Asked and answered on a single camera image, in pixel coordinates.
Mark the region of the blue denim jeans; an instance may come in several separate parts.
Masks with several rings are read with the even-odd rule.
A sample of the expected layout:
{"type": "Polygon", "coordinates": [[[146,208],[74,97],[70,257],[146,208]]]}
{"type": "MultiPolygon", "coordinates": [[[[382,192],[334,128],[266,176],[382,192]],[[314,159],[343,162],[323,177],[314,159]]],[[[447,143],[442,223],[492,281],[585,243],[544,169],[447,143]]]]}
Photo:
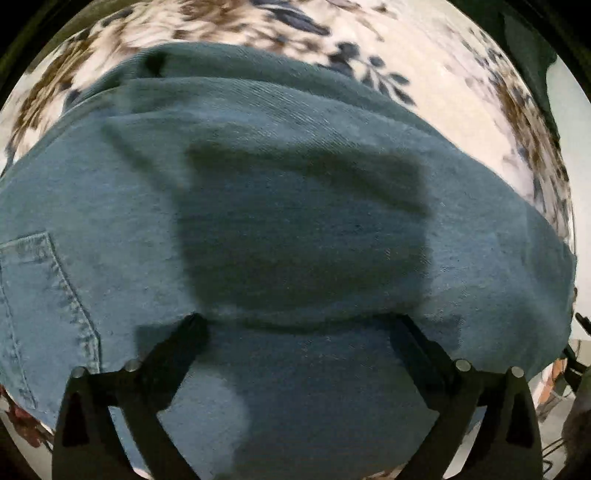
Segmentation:
{"type": "Polygon", "coordinates": [[[208,323],[162,424],[204,479],[356,479],[435,421],[391,348],[534,376],[575,259],[504,180],[342,74],[176,43],[79,94],[1,179],[1,382],[48,426],[70,372],[208,323]]]}

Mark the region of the dark green garment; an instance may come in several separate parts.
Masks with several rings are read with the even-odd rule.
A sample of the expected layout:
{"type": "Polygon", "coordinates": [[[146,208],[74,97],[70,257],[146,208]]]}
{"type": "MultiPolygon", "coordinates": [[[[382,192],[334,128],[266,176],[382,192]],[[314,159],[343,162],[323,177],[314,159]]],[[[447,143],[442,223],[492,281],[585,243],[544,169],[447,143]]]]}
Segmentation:
{"type": "Polygon", "coordinates": [[[562,28],[549,1],[464,0],[453,5],[507,54],[540,108],[554,145],[560,134],[551,111],[547,72],[558,58],[562,28]]]}

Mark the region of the white floral bed blanket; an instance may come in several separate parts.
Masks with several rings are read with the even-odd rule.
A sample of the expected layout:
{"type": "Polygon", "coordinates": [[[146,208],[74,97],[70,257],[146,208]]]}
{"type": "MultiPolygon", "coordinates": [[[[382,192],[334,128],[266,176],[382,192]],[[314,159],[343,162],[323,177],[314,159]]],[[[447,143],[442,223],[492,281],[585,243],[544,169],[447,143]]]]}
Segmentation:
{"type": "Polygon", "coordinates": [[[17,71],[1,164],[65,104],[143,49],[204,41],[329,67],[383,93],[493,170],[568,245],[571,189],[548,104],[507,50],[448,1],[89,1],[17,71]]]}

